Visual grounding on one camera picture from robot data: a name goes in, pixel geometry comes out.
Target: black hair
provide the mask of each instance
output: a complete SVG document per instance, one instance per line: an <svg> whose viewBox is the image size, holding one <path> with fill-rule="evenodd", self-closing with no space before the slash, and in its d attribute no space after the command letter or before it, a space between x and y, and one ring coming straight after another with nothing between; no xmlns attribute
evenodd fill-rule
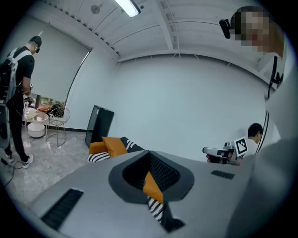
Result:
<svg viewBox="0 0 298 238"><path fill-rule="evenodd" d="M242 13L246 12L261 12L264 17L268 17L270 22L274 22L272 15L259 6L245 6L239 8L232 16L230 21L230 28L235 31L237 40L246 40L246 34L241 33L241 30L245 30L246 17Z"/></svg>
<svg viewBox="0 0 298 238"><path fill-rule="evenodd" d="M259 123L254 123L248 128L248 137L256 136L258 132L263 134L263 128Z"/></svg>

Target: ceiling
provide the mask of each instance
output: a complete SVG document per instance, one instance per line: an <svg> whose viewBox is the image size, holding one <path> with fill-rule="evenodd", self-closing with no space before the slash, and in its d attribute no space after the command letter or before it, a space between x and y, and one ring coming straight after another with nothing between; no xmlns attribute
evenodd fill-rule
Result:
<svg viewBox="0 0 298 238"><path fill-rule="evenodd" d="M264 53L226 39L219 25L238 8L252 5L251 0L135 3L141 13L133 18L115 0L40 0L28 14L89 47L103 47L118 62L158 54L203 55L238 65L269 82L266 71L272 69L272 57L264 60ZM99 6L98 14L91 12L93 5Z"/></svg>

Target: metal wire chair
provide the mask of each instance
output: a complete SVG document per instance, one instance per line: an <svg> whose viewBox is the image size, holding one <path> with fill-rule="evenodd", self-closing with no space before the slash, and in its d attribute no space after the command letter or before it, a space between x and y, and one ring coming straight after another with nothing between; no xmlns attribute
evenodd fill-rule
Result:
<svg viewBox="0 0 298 238"><path fill-rule="evenodd" d="M57 147L59 147L59 146L63 145L67 140L64 124L70 118L70 111L65 107L58 107L58 108L55 108L53 111L51 111L51 113L49 114L48 117L49 117L49 122L48 122L48 125L46 125L46 141L51 136L57 135ZM50 125L56 127L57 133L49 135L49 137L48 137L47 130ZM63 126L63 128L64 128L65 140L63 141L62 144L58 145L58 134L59 134L60 126Z"/></svg>

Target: marble floor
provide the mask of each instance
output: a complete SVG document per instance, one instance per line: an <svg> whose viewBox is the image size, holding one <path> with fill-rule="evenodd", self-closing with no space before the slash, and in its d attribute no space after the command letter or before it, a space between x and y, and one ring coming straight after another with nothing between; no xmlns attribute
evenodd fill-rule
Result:
<svg viewBox="0 0 298 238"><path fill-rule="evenodd" d="M28 138L23 130L23 144L27 154L34 155L34 161L27 169L14 171L13 180L7 185L6 190L11 198L16 199L26 206L44 190L59 180L72 173L87 163L89 148L85 143L84 132L66 132L67 141L57 147L57 137L52 136L47 141L45 137ZM59 143L64 134L59 134ZM14 150L14 162L20 161L20 157ZM6 159L4 150L0 150L0 156ZM0 163L0 178L6 184L12 176L13 168Z"/></svg>

